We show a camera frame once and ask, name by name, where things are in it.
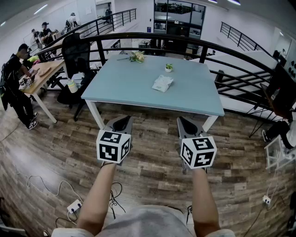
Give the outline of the dark table hairpin legs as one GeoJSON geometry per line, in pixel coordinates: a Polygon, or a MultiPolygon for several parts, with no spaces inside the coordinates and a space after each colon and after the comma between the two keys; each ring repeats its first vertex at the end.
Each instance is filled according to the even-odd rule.
{"type": "Polygon", "coordinates": [[[248,113],[251,115],[258,113],[261,117],[263,112],[270,111],[268,118],[274,114],[275,117],[290,119],[291,112],[294,111],[293,106],[296,103],[295,75],[295,73],[290,74],[286,71],[281,64],[277,64],[270,80],[259,84],[262,98],[248,113]],[[272,101],[271,96],[277,88],[280,88],[279,94],[272,101]]]}

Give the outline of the yellow flower bouquet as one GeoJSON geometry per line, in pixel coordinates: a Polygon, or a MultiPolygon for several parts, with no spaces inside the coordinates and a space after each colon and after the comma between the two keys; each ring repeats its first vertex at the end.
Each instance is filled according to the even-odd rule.
{"type": "Polygon", "coordinates": [[[119,58],[118,60],[129,60],[130,62],[143,63],[145,60],[144,51],[131,52],[129,56],[119,58]]]}

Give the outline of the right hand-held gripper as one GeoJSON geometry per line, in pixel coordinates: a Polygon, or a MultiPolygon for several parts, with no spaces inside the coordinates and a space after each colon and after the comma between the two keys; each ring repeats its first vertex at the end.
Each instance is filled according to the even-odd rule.
{"type": "Polygon", "coordinates": [[[204,131],[201,124],[188,117],[178,117],[179,131],[178,154],[181,158],[182,173],[197,168],[207,169],[212,166],[217,147],[212,136],[204,131]]]}

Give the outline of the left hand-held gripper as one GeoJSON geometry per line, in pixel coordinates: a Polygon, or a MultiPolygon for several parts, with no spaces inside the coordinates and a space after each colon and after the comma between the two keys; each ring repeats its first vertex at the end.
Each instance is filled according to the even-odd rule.
{"type": "Polygon", "coordinates": [[[130,152],[132,126],[131,116],[121,116],[110,120],[105,130],[100,130],[98,133],[97,159],[120,164],[130,152]]]}

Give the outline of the black office chair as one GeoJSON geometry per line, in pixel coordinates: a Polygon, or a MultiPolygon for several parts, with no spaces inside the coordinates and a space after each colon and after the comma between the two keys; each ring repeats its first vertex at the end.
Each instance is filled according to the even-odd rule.
{"type": "Polygon", "coordinates": [[[62,42],[62,56],[68,73],[67,79],[71,80],[73,75],[77,73],[84,73],[85,75],[76,93],[71,93],[66,85],[57,97],[57,101],[61,104],[68,105],[69,107],[78,105],[74,115],[74,121],[78,120],[78,114],[86,104],[86,101],[82,98],[82,94],[96,75],[91,70],[89,64],[90,47],[90,43],[82,41],[78,33],[65,37],[62,42]]]}

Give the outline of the pale plastic bottle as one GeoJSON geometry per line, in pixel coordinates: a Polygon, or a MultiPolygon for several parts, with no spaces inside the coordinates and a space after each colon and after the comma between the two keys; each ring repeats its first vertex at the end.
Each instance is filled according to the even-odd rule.
{"type": "Polygon", "coordinates": [[[68,80],[67,86],[68,86],[70,92],[73,93],[73,94],[78,91],[77,84],[73,79],[68,80]]]}

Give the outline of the black framed glass partition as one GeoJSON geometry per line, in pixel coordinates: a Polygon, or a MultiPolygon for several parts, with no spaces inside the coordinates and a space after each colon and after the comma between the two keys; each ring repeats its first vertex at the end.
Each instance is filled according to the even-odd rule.
{"type": "Polygon", "coordinates": [[[154,33],[200,39],[206,7],[178,0],[154,0],[154,33]]]}

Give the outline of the black metal railing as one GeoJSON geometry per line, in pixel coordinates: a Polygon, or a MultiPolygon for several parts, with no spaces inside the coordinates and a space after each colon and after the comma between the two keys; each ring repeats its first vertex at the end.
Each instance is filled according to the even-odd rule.
{"type": "Polygon", "coordinates": [[[78,33],[80,38],[114,33],[117,29],[129,25],[131,22],[135,21],[137,19],[136,14],[137,10],[135,8],[132,8],[129,10],[97,18],[96,20],[92,20],[82,25],[78,25],[77,27],[64,33],[63,35],[58,32],[52,35],[54,40],[49,45],[44,46],[42,50],[34,50],[30,46],[29,53],[32,56],[44,55],[45,57],[47,57],[52,51],[58,51],[62,47],[62,42],[65,37],[74,33],[78,33]]]}
{"type": "Polygon", "coordinates": [[[235,45],[243,51],[263,51],[269,54],[263,47],[252,40],[250,37],[235,29],[234,27],[222,22],[220,32],[224,34],[228,39],[235,43],[235,45]]]}

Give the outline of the curved black handrail railing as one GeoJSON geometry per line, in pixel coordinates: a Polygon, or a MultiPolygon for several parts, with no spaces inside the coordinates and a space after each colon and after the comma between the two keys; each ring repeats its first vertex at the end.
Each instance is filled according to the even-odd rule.
{"type": "Polygon", "coordinates": [[[262,98],[260,83],[266,83],[274,73],[274,69],[266,63],[227,47],[220,46],[200,39],[183,36],[155,33],[125,32],[82,38],[82,41],[95,43],[96,49],[90,48],[90,55],[96,53],[95,59],[89,62],[99,62],[104,65],[111,51],[144,51],[144,55],[164,56],[173,54],[196,59],[200,63],[212,62],[219,69],[210,72],[216,75],[215,85],[218,93],[255,106],[262,98]],[[120,39],[148,40],[147,46],[107,48],[104,41],[120,39]]]}

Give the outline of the white plastic bag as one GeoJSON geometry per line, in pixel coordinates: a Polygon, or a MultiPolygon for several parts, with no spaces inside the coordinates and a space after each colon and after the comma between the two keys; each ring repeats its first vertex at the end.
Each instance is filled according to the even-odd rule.
{"type": "Polygon", "coordinates": [[[80,87],[84,77],[85,77],[84,73],[77,73],[73,75],[72,80],[76,83],[77,87],[80,87]]]}

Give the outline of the person's right forearm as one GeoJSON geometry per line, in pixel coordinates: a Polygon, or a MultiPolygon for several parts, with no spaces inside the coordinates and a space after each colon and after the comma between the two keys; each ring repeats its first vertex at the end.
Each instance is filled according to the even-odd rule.
{"type": "Polygon", "coordinates": [[[217,206],[202,168],[193,170],[192,218],[197,237],[205,237],[220,229],[217,206]]]}

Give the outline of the white plastic packet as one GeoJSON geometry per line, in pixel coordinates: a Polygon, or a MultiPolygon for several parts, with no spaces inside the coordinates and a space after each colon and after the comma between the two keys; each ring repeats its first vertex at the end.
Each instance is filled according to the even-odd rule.
{"type": "Polygon", "coordinates": [[[152,89],[165,93],[173,82],[173,78],[160,75],[152,86],[152,89]]]}

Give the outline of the person's left forearm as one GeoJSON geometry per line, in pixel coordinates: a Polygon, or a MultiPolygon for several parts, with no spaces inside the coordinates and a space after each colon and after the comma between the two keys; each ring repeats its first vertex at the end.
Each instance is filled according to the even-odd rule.
{"type": "Polygon", "coordinates": [[[104,225],[116,166],[115,163],[108,163],[100,169],[78,217],[77,228],[94,236],[101,232],[104,225]]]}

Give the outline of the wooden desk white legs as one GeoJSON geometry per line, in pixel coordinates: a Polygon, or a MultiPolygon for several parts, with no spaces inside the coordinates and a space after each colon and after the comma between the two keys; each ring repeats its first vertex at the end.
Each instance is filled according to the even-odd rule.
{"type": "Polygon", "coordinates": [[[39,106],[43,109],[43,111],[47,114],[47,116],[51,119],[53,123],[56,123],[57,120],[51,114],[51,112],[47,109],[45,104],[42,102],[37,92],[39,89],[46,84],[46,82],[57,72],[60,72],[63,69],[66,77],[68,78],[68,73],[66,69],[66,64],[64,60],[56,60],[51,62],[43,62],[36,64],[32,67],[35,73],[34,82],[30,86],[20,86],[19,89],[23,93],[27,95],[32,95],[33,98],[37,101],[39,106]]]}

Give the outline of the person's grey shirt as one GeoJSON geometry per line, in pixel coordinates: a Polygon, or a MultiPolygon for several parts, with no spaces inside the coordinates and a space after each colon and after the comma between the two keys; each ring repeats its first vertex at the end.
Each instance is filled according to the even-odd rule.
{"type": "Polygon", "coordinates": [[[51,237],[193,237],[183,213],[157,205],[130,209],[93,235],[79,228],[56,228],[51,237]]]}

